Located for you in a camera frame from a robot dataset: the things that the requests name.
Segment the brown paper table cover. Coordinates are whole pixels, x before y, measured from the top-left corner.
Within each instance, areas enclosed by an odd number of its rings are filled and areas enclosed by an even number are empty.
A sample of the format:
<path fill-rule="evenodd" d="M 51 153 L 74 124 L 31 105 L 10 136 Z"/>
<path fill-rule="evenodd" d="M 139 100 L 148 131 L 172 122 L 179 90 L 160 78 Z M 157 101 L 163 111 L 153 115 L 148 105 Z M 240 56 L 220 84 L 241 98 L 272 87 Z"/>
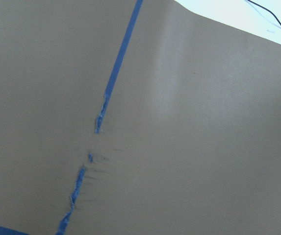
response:
<path fill-rule="evenodd" d="M 281 45 L 145 0 L 0 0 L 0 226 L 281 235 Z"/>

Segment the worn blue tape strip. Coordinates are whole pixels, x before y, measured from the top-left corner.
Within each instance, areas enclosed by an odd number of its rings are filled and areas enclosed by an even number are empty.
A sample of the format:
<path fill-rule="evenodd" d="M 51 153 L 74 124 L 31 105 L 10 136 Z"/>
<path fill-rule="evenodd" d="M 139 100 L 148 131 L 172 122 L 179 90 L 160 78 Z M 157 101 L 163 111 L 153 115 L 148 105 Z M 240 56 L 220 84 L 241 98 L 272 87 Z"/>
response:
<path fill-rule="evenodd" d="M 101 110 L 96 117 L 95 130 L 94 130 L 95 134 L 98 134 L 101 131 L 102 121 L 104 119 L 106 109 L 108 107 L 108 104 L 109 104 L 109 101 L 111 98 L 111 94 L 112 94 L 113 88 L 115 86 L 116 79 L 118 77 L 121 65 L 123 63 L 124 56 L 125 56 L 129 41 L 131 39 L 131 35 L 133 32 L 134 26 L 136 24 L 137 17 L 140 12 L 142 3 L 143 2 L 141 0 L 137 0 L 135 3 L 135 7 L 134 7 L 132 15 L 130 17 L 130 20 L 129 20 L 126 32 L 124 34 L 118 55 L 116 57 L 112 72 L 110 74 L 107 86 L 104 91 L 104 95 L 103 95 L 104 101 L 102 103 Z M 66 232 L 67 226 L 70 221 L 70 217 L 71 217 L 73 211 L 75 210 L 75 203 L 79 196 L 80 189 L 82 186 L 82 181 L 83 181 L 86 171 L 87 171 L 86 166 L 82 166 L 78 172 L 78 175 L 77 175 L 77 178 L 75 181 L 74 190 L 73 190 L 72 194 L 70 195 L 70 210 L 68 212 L 66 212 L 64 217 L 61 219 L 59 226 L 57 228 L 57 231 L 56 231 L 57 235 L 63 235 Z"/>

